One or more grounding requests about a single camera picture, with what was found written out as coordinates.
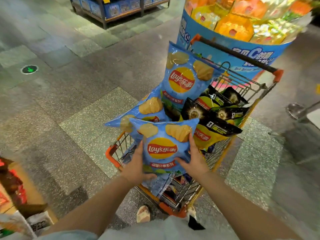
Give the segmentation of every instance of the person's right hand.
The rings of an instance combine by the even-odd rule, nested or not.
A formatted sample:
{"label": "person's right hand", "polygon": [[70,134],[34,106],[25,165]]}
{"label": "person's right hand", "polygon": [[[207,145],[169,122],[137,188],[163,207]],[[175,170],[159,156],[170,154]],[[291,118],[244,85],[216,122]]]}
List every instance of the person's right hand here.
{"label": "person's right hand", "polygon": [[206,160],[199,152],[193,136],[189,134],[189,142],[190,142],[190,153],[191,153],[191,161],[186,163],[181,158],[174,158],[185,170],[186,172],[193,177],[196,181],[200,183],[201,177],[203,177],[206,173],[210,172],[210,169],[206,163]]}

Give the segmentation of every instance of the shopping cart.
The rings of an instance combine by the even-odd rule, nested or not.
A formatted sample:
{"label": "shopping cart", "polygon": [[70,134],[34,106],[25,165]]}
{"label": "shopping cart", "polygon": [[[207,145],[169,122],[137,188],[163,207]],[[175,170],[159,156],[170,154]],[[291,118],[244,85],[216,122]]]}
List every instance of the shopping cart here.
{"label": "shopping cart", "polygon": [[[283,74],[283,70],[278,70],[266,64],[262,64],[261,62],[258,62],[252,58],[249,58],[238,52],[230,50],[222,45],[207,40],[200,35],[196,35],[191,42],[192,44],[194,42],[202,42],[204,44],[207,44],[213,48],[226,52],[229,55],[233,55],[243,61],[249,62],[250,64],[259,67],[263,70],[266,70],[275,76],[273,84],[268,88],[266,84],[259,84],[234,71],[231,71],[230,63],[228,62],[224,62],[221,65],[221,68],[224,69],[225,72],[218,79],[213,81],[212,86],[218,91],[222,91],[226,87],[232,86],[249,103],[251,103],[249,112],[244,117],[242,123],[239,126],[241,128],[246,123],[247,118],[250,116],[250,113],[254,110],[255,106],[259,103],[259,101],[264,96],[266,96],[280,81]],[[225,157],[229,148],[231,147],[235,137],[236,136],[233,136],[226,140],[217,142],[215,144],[214,152],[206,154],[206,162],[213,172],[216,171],[220,166],[223,158]],[[112,144],[106,151],[107,159],[110,160],[110,162],[112,162],[114,166],[120,171],[122,170],[121,157],[132,143],[133,139],[131,138],[131,136],[128,133],[123,132],[118,137],[117,141],[114,144]],[[155,204],[163,213],[174,215],[177,217],[186,216],[187,208],[192,206],[196,198],[201,194],[201,191],[203,190],[202,186],[198,182],[194,180],[191,181],[190,183],[185,185],[182,188],[182,190],[179,191],[179,194],[176,198],[176,205],[174,207],[170,207],[166,205],[164,202],[161,202],[159,198],[152,195],[146,187],[139,185],[136,187],[136,189],[145,197],[147,197],[153,204]]]}

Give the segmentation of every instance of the finger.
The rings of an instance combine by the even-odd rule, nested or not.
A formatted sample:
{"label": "finger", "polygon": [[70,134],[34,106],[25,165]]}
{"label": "finger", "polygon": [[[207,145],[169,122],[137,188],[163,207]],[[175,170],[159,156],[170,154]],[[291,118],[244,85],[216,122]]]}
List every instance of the finger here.
{"label": "finger", "polygon": [[180,157],[175,157],[174,160],[176,160],[184,169],[188,167],[188,164],[185,161],[183,161]]}
{"label": "finger", "polygon": [[141,141],[139,146],[134,151],[133,160],[142,158],[142,152],[143,152],[143,142]]}
{"label": "finger", "polygon": [[156,178],[157,178],[157,175],[155,175],[154,173],[148,173],[143,175],[143,181],[156,179]]}
{"label": "finger", "polygon": [[190,142],[190,152],[195,153],[198,151],[198,147],[196,146],[195,140],[192,136],[192,134],[189,134],[189,142]]}

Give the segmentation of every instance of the yellow price tag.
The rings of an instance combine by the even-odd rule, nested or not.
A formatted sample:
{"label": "yellow price tag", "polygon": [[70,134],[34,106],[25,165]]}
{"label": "yellow price tag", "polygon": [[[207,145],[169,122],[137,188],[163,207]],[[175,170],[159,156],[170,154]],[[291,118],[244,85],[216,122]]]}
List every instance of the yellow price tag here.
{"label": "yellow price tag", "polygon": [[106,3],[110,3],[110,0],[103,0],[103,2]]}

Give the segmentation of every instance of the tile floor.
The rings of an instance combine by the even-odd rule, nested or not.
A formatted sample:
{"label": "tile floor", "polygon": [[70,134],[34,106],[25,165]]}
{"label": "tile floor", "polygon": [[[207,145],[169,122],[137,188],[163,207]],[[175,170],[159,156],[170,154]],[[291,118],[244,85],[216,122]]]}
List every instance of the tile floor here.
{"label": "tile floor", "polygon": [[[183,2],[172,0],[170,8],[104,31],[72,13],[69,0],[0,0],[0,152],[23,164],[58,217],[116,175],[105,150],[120,131],[103,125],[161,82]],[[301,125],[290,120],[285,107],[319,99],[314,92],[320,83],[319,34],[310,26],[275,61],[285,70],[282,81],[258,104],[218,168],[231,187],[257,205],[318,233],[318,165],[293,163],[316,155],[317,139],[303,139],[311,143],[297,152],[302,139],[293,133]],[[22,75],[26,64],[39,71]],[[145,203],[130,191],[110,227],[133,224]],[[195,206],[205,227],[232,231],[205,192]],[[153,218],[164,217],[154,209]]]}

